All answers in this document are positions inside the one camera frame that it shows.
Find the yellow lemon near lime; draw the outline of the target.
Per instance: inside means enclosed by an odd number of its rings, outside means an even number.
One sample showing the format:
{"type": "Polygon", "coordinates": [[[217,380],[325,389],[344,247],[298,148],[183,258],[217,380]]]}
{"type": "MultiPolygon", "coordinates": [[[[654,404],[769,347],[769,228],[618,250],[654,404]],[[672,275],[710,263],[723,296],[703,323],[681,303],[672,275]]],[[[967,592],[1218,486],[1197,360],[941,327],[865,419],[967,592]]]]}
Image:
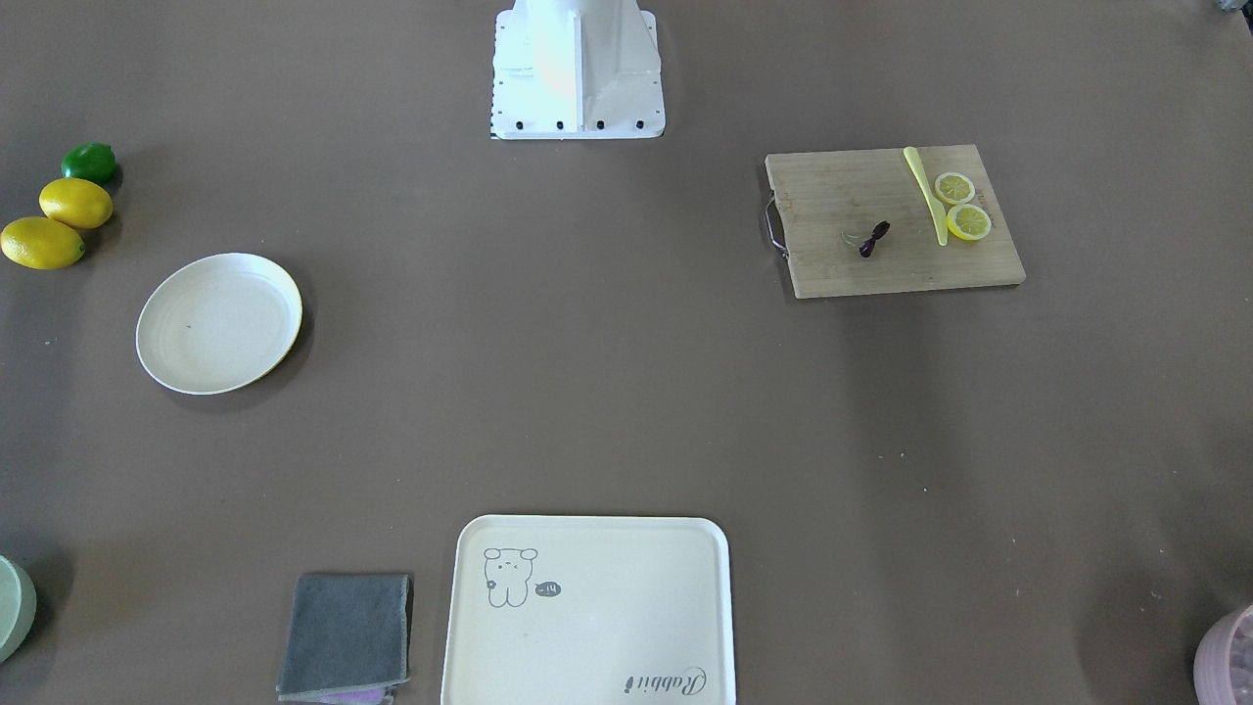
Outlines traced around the yellow lemon near lime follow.
{"type": "Polygon", "coordinates": [[[38,204],[46,217],[75,229],[96,229],[114,214],[107,189],[76,177],[49,182],[39,193],[38,204]]]}

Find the upper lemon slice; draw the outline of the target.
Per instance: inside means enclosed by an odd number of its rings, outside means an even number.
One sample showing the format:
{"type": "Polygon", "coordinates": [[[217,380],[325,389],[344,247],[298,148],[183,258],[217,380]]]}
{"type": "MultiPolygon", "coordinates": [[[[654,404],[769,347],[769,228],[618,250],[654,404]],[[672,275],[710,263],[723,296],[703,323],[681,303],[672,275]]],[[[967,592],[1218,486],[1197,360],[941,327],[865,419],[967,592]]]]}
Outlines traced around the upper lemon slice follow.
{"type": "Polygon", "coordinates": [[[946,207],[970,204],[976,197],[974,182],[959,172],[944,172],[933,180],[933,192],[946,207]]]}

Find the yellow plastic knife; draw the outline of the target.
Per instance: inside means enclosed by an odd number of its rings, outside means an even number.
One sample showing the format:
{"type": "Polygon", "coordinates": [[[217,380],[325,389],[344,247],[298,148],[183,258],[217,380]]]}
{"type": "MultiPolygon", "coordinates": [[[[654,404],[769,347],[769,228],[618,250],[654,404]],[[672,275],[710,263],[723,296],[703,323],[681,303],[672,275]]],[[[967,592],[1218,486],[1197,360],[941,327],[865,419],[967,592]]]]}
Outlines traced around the yellow plastic knife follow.
{"type": "Polygon", "coordinates": [[[940,202],[933,193],[932,183],[928,179],[918,149],[916,147],[905,147],[903,158],[905,164],[908,167],[908,170],[911,170],[913,180],[916,180],[916,184],[922,193],[923,202],[926,202],[926,207],[933,224],[937,245],[949,245],[949,228],[946,227],[944,202],[940,202]]]}

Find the mint green bowl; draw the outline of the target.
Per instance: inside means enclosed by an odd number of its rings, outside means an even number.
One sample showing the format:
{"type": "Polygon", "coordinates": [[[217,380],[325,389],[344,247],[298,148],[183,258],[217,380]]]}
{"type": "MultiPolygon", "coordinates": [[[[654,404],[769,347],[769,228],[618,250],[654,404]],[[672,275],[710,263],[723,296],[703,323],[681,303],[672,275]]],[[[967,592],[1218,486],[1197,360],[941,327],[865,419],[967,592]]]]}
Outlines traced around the mint green bowl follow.
{"type": "Polygon", "coordinates": [[[31,576],[13,558],[1,556],[1,662],[5,662],[30,634],[38,609],[31,576]]]}

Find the cream rectangular rabbit tray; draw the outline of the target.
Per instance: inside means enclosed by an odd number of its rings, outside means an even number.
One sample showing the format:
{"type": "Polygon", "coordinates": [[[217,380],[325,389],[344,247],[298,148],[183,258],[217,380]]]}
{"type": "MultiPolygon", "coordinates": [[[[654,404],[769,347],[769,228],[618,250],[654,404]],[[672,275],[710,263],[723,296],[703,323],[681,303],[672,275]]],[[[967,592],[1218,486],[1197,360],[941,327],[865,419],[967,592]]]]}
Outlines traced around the cream rectangular rabbit tray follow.
{"type": "Polygon", "coordinates": [[[444,704],[734,704],[709,518],[482,516],[459,536],[444,704]]]}

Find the grey folded cloth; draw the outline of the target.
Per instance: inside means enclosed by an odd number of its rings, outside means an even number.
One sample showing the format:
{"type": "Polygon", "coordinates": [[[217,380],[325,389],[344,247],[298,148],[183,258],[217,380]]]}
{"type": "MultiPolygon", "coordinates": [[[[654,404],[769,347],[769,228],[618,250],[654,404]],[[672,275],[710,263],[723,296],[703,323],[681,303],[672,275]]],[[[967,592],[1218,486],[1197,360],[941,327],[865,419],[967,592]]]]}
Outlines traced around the grey folded cloth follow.
{"type": "Polygon", "coordinates": [[[408,677],[406,574],[304,574],[296,580],[281,702],[393,704],[408,677]]]}

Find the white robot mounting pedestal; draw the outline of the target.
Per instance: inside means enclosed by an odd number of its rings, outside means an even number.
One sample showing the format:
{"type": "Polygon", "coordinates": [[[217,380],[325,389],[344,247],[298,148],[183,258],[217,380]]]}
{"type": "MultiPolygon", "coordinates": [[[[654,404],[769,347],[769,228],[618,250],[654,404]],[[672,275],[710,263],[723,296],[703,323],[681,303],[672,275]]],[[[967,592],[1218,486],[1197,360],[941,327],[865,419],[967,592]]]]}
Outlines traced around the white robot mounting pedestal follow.
{"type": "Polygon", "coordinates": [[[516,1],[497,13],[489,135],[621,140],[664,129],[653,13],[635,1],[516,1]]]}

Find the pink bowl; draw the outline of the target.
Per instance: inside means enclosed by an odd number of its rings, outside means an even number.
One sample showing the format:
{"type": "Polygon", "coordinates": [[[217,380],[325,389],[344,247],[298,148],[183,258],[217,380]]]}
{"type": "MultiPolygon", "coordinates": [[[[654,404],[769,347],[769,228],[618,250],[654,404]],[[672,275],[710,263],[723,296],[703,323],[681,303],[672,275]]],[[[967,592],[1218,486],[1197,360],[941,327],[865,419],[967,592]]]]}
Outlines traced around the pink bowl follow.
{"type": "Polygon", "coordinates": [[[1202,637],[1193,664],[1199,704],[1252,704],[1252,607],[1235,610],[1202,637]]]}

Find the bamboo cutting board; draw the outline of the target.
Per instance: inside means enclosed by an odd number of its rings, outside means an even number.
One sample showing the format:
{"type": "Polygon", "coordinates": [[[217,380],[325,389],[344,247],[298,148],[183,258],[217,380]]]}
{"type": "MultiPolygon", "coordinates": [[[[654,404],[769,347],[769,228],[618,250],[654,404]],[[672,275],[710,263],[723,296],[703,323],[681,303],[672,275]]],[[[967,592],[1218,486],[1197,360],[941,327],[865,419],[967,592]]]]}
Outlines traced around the bamboo cutting board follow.
{"type": "Polygon", "coordinates": [[[944,172],[974,182],[974,205],[992,220],[989,237],[970,242],[949,232],[949,245],[937,245],[903,148],[766,157],[768,207],[777,214],[771,240],[788,265],[798,299],[1022,284],[1026,272],[979,148],[917,149],[932,187],[944,172]],[[860,258],[840,237],[842,230],[868,233],[881,220],[891,229],[871,258],[860,258]]]}

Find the lower lemon slice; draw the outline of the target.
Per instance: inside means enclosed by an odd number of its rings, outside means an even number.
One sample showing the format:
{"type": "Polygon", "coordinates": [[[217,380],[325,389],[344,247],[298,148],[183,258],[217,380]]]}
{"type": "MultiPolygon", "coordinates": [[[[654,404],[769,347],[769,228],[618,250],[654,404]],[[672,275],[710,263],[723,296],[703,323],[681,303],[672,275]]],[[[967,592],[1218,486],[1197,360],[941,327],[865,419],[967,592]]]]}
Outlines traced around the lower lemon slice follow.
{"type": "Polygon", "coordinates": [[[962,240],[984,240],[992,230],[992,220],[987,212],[974,204],[959,204],[949,209],[946,227],[951,235],[962,240]]]}

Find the lemon slice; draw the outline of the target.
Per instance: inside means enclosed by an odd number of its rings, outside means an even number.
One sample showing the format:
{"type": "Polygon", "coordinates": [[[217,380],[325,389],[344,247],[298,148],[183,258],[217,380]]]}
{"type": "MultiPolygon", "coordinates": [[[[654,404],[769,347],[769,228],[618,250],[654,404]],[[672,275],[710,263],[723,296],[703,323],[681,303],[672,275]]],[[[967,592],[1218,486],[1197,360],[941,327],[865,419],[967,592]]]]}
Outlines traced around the lemon slice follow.
{"type": "Polygon", "coordinates": [[[944,172],[933,180],[933,192],[946,207],[970,204],[976,197],[974,182],[959,172],[944,172]]]}
{"type": "Polygon", "coordinates": [[[992,230],[992,220],[987,212],[974,204],[959,204],[949,209],[946,227],[951,235],[962,240],[984,240],[992,230]]]}

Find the green lime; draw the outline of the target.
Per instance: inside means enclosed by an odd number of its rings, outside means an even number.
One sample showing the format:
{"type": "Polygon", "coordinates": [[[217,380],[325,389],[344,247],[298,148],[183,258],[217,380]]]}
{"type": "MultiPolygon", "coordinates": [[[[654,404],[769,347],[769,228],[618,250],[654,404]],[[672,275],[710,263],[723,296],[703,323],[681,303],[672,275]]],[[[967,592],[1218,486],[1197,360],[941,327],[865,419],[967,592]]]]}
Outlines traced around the green lime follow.
{"type": "Polygon", "coordinates": [[[117,153],[107,143],[88,142],[74,147],[60,162],[61,177],[89,180],[103,187],[117,170],[117,153]]]}

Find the round cream plate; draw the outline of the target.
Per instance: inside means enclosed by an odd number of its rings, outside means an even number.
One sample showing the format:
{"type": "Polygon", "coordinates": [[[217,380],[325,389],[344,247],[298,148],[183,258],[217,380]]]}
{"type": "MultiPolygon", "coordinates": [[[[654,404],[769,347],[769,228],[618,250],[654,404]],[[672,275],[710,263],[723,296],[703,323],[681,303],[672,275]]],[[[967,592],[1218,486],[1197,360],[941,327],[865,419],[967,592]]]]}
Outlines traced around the round cream plate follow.
{"type": "Polygon", "coordinates": [[[268,258],[193,260],[153,291],[135,327],[137,357],[158,384],[187,396],[241,389],[274,369],[299,337],[303,301],[268,258]]]}

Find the yellow lemon outer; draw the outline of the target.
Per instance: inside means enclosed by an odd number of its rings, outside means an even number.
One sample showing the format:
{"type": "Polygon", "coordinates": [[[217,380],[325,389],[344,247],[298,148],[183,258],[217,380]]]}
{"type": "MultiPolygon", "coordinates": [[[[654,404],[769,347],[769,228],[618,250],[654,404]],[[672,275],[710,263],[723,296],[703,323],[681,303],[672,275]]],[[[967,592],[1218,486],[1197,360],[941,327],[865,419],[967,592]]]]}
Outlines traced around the yellow lemon outer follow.
{"type": "Polygon", "coordinates": [[[76,229],[48,217],[23,217],[3,228],[3,254],[33,269],[59,269],[81,259],[85,242],[76,229]]]}

